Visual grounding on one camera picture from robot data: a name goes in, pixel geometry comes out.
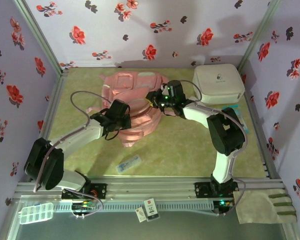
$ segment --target pink backpack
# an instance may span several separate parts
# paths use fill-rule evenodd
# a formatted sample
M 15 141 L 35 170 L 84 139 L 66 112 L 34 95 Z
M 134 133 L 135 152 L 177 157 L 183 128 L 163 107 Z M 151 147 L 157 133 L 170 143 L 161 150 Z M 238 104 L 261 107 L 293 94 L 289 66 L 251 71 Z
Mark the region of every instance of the pink backpack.
M 111 76 L 100 76 L 104 80 L 102 97 L 113 102 L 119 99 L 130 106 L 131 128 L 121 130 L 118 137 L 125 147 L 131 147 L 142 137 L 152 133 L 162 116 L 158 108 L 153 108 L 145 99 L 148 92 L 158 90 L 168 79 L 155 72 L 121 71 Z M 103 100 L 101 109 L 110 104 Z

